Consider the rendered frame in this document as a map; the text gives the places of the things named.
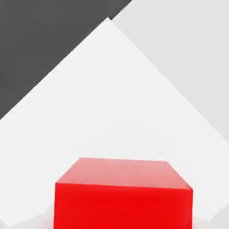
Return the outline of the small red cube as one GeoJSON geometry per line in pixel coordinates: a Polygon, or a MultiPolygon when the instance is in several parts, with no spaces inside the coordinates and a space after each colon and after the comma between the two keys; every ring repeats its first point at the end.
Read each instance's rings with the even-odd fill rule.
{"type": "Polygon", "coordinates": [[[81,157],[55,183],[53,229],[192,229],[192,207],[166,161],[81,157]]]}

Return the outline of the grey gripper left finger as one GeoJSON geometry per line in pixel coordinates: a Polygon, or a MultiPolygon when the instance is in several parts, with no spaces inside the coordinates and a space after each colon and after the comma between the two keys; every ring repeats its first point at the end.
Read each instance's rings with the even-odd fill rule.
{"type": "Polygon", "coordinates": [[[2,229],[54,229],[54,203],[44,214],[22,221],[13,226],[7,226],[2,221],[2,229]]]}

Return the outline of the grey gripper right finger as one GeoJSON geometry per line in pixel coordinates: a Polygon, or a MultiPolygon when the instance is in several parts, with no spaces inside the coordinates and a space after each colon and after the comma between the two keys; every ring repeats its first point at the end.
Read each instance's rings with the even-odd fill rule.
{"type": "Polygon", "coordinates": [[[218,214],[210,221],[193,218],[193,229],[225,229],[225,215],[218,214]]]}

